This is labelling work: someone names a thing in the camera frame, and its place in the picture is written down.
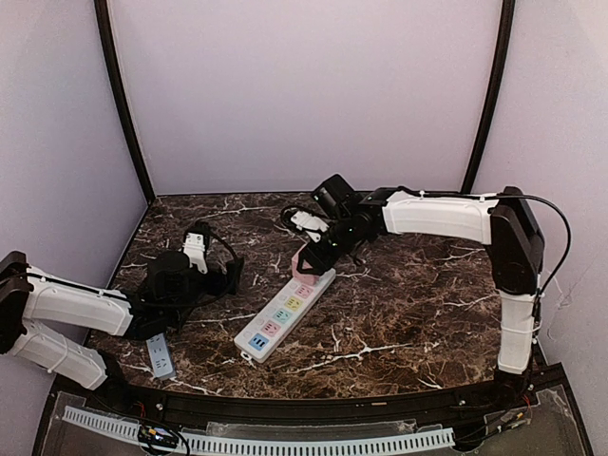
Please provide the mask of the white multicolour power strip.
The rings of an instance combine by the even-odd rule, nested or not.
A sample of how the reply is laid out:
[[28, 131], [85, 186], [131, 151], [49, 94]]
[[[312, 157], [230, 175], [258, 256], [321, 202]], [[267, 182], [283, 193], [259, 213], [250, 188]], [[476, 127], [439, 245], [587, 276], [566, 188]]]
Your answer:
[[335, 269], [312, 280], [292, 277], [234, 338], [241, 357], [264, 363], [335, 278]]

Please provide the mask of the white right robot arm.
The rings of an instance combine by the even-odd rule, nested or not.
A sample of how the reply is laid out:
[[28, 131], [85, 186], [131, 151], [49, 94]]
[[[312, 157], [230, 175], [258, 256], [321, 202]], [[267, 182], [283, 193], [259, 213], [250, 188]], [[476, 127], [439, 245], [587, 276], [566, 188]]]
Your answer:
[[519, 188], [464, 195], [398, 186], [363, 195], [333, 175], [312, 197], [322, 215], [288, 209], [283, 216], [311, 238], [297, 256], [296, 269], [303, 275], [321, 276], [341, 257], [383, 235], [423, 234], [483, 245], [502, 304], [498, 369], [515, 375], [526, 371], [542, 294], [544, 238]]

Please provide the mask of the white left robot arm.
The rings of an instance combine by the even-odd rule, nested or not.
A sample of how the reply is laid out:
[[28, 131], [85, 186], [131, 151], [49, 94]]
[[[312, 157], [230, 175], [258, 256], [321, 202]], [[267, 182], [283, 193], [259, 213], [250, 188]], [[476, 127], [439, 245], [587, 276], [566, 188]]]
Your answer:
[[165, 252], [150, 262], [135, 292], [104, 290], [48, 275], [19, 251], [1, 260], [1, 352], [25, 358], [87, 390], [124, 377], [109, 354], [79, 345], [46, 321], [89, 328], [129, 340], [179, 330], [197, 307], [233, 295], [244, 259], [225, 270], [199, 270], [183, 252]]

